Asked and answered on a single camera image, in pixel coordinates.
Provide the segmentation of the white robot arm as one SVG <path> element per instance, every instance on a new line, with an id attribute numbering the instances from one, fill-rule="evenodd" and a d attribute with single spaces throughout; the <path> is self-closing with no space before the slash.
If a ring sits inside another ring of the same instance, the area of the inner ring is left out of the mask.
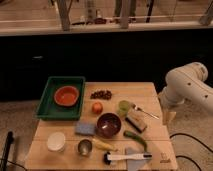
<path id="1" fill-rule="evenodd" d="M 213 87 L 207 85 L 206 66 L 192 62 L 170 70 L 166 76 L 166 86 L 159 95 L 163 108 L 172 108 L 184 103 L 186 99 L 213 114 Z"/>

